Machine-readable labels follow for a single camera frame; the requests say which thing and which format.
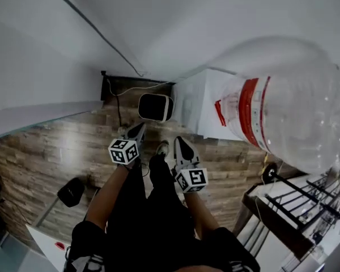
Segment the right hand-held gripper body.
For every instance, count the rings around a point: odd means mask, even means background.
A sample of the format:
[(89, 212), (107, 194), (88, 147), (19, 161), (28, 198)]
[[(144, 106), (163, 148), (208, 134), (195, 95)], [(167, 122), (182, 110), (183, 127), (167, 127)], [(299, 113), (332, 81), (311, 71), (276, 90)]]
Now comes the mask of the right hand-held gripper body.
[(202, 166), (197, 149), (181, 136), (175, 138), (173, 145), (176, 161), (173, 176), (182, 192), (198, 192), (205, 188), (209, 183), (207, 169)]

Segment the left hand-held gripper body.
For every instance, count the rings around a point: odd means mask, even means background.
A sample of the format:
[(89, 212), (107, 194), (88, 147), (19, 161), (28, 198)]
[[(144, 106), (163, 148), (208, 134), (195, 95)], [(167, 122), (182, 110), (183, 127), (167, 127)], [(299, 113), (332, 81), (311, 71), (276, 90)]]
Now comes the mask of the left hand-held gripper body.
[(118, 137), (111, 141), (108, 147), (112, 162), (128, 169), (139, 167), (145, 132), (146, 124), (144, 122), (133, 126), (120, 127), (118, 129)]

